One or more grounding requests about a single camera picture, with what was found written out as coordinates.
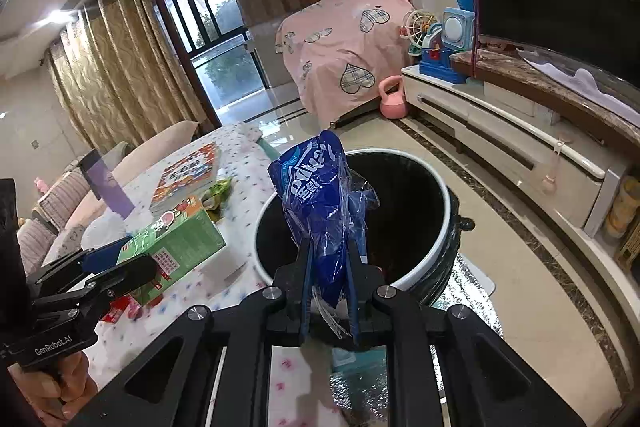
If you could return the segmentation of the person's left hand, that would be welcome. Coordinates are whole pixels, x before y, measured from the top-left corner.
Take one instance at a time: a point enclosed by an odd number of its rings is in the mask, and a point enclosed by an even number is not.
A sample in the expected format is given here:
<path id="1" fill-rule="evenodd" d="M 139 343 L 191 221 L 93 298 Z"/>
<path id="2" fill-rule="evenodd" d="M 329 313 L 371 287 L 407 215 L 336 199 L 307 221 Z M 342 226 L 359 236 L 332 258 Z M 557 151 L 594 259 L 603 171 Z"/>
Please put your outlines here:
<path id="1" fill-rule="evenodd" d="M 18 364 L 11 365 L 9 373 L 46 426 L 66 426 L 98 393 L 82 351 L 58 360 L 58 379 L 42 372 L 25 372 Z"/>

